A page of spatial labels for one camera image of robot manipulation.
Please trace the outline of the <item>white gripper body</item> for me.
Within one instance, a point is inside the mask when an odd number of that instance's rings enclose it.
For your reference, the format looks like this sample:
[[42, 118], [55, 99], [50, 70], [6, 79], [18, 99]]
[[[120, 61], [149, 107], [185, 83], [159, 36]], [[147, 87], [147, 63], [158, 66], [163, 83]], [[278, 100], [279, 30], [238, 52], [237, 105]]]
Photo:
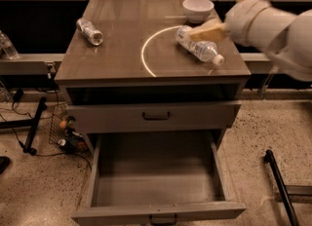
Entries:
[[226, 34], [236, 44], [248, 46], [248, 34], [255, 18], [271, 4], [266, 0], [243, 0], [237, 2], [225, 15]]

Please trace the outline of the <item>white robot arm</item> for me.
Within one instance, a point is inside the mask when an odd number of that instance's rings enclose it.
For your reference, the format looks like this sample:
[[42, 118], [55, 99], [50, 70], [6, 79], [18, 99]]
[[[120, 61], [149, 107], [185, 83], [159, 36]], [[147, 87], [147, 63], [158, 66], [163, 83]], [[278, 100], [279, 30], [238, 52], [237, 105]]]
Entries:
[[312, 80], [311, 10], [295, 15], [266, 0], [236, 0], [223, 23], [207, 21], [188, 35], [193, 41], [229, 37], [236, 44], [258, 49], [296, 80]]

